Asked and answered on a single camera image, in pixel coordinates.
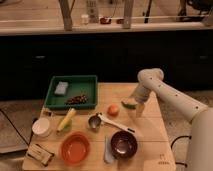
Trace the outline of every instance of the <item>orange bowl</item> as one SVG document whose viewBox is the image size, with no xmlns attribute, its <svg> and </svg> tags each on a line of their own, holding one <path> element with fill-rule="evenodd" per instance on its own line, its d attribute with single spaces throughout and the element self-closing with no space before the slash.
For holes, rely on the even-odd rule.
<svg viewBox="0 0 213 171">
<path fill-rule="evenodd" d="M 59 153 L 67 165 L 81 164 L 89 154 L 90 144 L 82 132 L 69 135 L 61 144 Z"/>
</svg>

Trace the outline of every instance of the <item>dark cabinet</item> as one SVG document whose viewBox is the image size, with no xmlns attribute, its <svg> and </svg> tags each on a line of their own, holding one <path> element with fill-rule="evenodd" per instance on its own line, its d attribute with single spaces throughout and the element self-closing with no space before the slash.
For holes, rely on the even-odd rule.
<svg viewBox="0 0 213 171">
<path fill-rule="evenodd" d="M 44 98 L 54 75 L 137 82 L 141 69 L 155 67 L 177 89 L 212 89 L 212 37 L 212 30 L 2 36 L 0 99 Z"/>
</svg>

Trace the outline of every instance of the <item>white cup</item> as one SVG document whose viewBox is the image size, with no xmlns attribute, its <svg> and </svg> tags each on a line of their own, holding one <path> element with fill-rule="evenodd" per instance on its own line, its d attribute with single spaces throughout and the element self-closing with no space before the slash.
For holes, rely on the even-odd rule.
<svg viewBox="0 0 213 171">
<path fill-rule="evenodd" d="M 50 121 L 47 118 L 39 118 L 32 127 L 33 133 L 40 137 L 47 137 L 50 132 Z"/>
</svg>

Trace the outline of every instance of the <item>dark bowl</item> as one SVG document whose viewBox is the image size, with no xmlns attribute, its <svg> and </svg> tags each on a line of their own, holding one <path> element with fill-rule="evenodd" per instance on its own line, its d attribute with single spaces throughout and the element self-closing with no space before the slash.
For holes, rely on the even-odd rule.
<svg viewBox="0 0 213 171">
<path fill-rule="evenodd" d="M 127 131 L 116 132 L 111 139 L 112 154 L 117 159 L 128 159 L 134 156 L 138 149 L 137 140 Z"/>
</svg>

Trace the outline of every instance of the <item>green tray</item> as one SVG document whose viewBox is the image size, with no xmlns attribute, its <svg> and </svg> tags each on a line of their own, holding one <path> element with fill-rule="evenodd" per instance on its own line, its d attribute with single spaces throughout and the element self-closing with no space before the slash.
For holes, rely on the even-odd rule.
<svg viewBox="0 0 213 171">
<path fill-rule="evenodd" d="M 66 94 L 55 95 L 59 81 L 68 82 Z M 54 76 L 50 82 L 44 106 L 49 109 L 94 109 L 97 105 L 97 76 L 95 75 L 74 75 L 74 76 Z M 85 94 L 88 98 L 86 103 L 66 105 L 68 98 Z"/>
</svg>

